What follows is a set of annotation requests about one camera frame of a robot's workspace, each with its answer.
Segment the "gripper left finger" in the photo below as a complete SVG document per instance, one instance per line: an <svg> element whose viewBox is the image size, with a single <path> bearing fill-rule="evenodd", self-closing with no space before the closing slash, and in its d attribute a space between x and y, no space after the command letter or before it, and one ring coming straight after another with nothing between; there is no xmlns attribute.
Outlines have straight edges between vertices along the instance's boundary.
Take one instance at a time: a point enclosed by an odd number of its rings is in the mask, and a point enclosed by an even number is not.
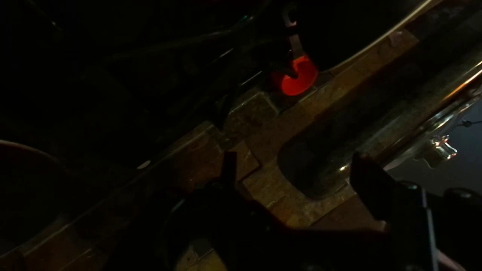
<svg viewBox="0 0 482 271"><path fill-rule="evenodd" d="M206 239L228 271L283 268L278 247L283 226L260 203L238 192L236 162L235 152L225 152L220 175L171 209L160 249L166 267L175 267L193 240Z"/></svg>

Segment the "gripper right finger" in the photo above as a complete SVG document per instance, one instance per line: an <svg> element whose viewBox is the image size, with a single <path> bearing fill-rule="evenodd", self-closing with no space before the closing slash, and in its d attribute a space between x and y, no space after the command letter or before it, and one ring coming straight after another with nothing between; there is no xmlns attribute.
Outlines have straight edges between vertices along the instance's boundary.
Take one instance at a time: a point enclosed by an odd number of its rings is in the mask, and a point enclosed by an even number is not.
<svg viewBox="0 0 482 271"><path fill-rule="evenodd" d="M434 195L394 180L359 152L349 178L372 216L388 223L399 271L447 271L439 253L465 271L482 271L482 195L462 187Z"/></svg>

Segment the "steel pot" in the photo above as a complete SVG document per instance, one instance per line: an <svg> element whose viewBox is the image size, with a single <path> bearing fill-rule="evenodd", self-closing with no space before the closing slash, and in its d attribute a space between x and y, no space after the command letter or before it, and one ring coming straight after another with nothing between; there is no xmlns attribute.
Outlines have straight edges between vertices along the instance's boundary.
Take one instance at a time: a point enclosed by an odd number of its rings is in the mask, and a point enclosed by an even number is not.
<svg viewBox="0 0 482 271"><path fill-rule="evenodd" d="M353 154L383 166L435 146L435 138L482 99L482 41L424 41L355 89L282 146L282 175L309 199L349 176Z"/></svg>

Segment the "dark round pan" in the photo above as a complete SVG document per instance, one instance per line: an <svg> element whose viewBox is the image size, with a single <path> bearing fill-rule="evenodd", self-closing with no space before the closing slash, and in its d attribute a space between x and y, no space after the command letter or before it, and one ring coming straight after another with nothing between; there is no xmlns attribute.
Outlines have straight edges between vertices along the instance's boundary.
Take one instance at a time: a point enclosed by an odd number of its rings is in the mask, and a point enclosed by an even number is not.
<svg viewBox="0 0 482 271"><path fill-rule="evenodd" d="M296 0L303 53L320 71L343 65L441 0Z"/></svg>

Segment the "dark round bowl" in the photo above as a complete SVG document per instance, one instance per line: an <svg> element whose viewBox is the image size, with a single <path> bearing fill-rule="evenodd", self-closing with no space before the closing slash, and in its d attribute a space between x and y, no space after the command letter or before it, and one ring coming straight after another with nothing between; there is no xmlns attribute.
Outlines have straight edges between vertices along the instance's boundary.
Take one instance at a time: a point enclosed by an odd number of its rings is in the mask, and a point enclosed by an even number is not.
<svg viewBox="0 0 482 271"><path fill-rule="evenodd" d="M0 140L0 254L33 238L61 212L67 174L55 158Z"/></svg>

